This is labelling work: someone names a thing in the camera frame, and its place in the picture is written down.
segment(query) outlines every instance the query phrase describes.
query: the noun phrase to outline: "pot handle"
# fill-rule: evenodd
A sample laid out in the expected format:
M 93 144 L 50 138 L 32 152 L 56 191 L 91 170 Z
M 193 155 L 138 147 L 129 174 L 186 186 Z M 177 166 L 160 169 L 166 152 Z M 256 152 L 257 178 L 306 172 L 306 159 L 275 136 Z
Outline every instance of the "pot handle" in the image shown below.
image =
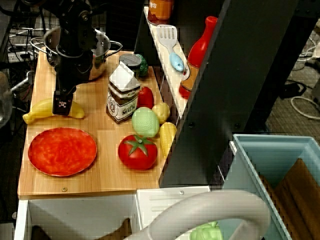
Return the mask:
M 38 40 L 43 40 L 43 38 L 42 38 L 42 36 L 37 36 L 37 37 L 32 38 L 32 39 L 29 41 L 30 45 L 31 45 L 32 47 L 34 47 L 35 49 L 37 49 L 37 50 L 39 50 L 39 51 L 41 51 L 41 52 L 43 52 L 43 53 L 45 53 L 45 54 L 48 54 L 47 51 L 45 51 L 45 50 L 43 50 L 42 48 L 34 45 L 34 41 L 36 41 L 36 40 L 37 40 L 37 41 L 38 41 Z
M 110 41 L 110 43 L 114 44 L 114 45 L 118 45 L 119 48 L 116 51 L 110 52 L 107 55 L 105 55 L 104 59 L 106 59 L 107 57 L 109 57 L 109 56 L 111 56 L 113 54 L 116 54 L 116 53 L 120 52 L 120 50 L 124 47 L 120 42 L 117 42 L 117 41 Z

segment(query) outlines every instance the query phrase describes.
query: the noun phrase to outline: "toy banana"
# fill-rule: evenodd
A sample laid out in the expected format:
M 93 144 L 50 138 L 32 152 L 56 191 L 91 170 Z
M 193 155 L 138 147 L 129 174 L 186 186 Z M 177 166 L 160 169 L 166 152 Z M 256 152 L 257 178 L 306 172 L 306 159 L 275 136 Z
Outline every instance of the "toy banana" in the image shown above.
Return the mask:
M 52 102 L 52 98 L 47 98 L 37 102 L 34 106 L 32 106 L 29 113 L 22 116 L 24 122 L 26 124 L 31 124 L 36 119 L 55 116 L 55 114 L 52 113 Z M 78 103 L 72 101 L 72 106 L 68 116 L 75 119 L 82 119 L 85 116 L 85 112 Z

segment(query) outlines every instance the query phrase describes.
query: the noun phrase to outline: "white drawer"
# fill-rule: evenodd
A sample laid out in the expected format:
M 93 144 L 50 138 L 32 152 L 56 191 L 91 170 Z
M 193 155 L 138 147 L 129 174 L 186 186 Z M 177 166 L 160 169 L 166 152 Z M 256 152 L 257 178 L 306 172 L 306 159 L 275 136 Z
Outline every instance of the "white drawer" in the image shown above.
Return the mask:
M 141 230 L 135 194 L 20 200 L 14 240 L 30 240 L 40 226 L 52 240 L 94 240 L 118 229 L 130 218 L 132 232 Z
M 113 196 L 20 200 L 14 240 L 30 240 L 33 226 L 40 226 L 51 240 L 94 240 L 117 230 L 126 218 L 130 218 L 132 233 L 136 233 L 166 208 L 205 192 L 210 192 L 208 186 L 145 189 L 136 194 Z M 189 232 L 180 236 L 181 240 L 188 240 Z

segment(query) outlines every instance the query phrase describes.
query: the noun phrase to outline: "white handle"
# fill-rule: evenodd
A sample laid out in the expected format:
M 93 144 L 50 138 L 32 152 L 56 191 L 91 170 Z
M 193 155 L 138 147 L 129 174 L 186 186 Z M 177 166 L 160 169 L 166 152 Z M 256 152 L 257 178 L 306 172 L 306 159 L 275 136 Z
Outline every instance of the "white handle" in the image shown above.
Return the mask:
M 197 226 L 225 219 L 243 219 L 230 240 L 261 240 L 271 221 L 268 206 L 258 196 L 242 190 L 215 190 L 172 205 L 126 240 L 175 240 Z

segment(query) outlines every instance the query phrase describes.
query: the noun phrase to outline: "blue bin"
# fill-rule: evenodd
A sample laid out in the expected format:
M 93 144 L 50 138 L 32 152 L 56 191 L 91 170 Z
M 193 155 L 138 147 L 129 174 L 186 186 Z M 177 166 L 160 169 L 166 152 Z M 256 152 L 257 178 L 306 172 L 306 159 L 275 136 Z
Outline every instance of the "blue bin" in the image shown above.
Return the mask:
M 307 136 L 235 134 L 233 138 L 237 152 L 222 189 L 244 190 L 262 198 L 271 212 L 265 240 L 292 240 L 259 175 L 264 175 L 275 188 L 301 158 L 320 185 L 320 147 Z M 230 238 L 240 222 L 239 219 L 219 221 L 224 240 Z

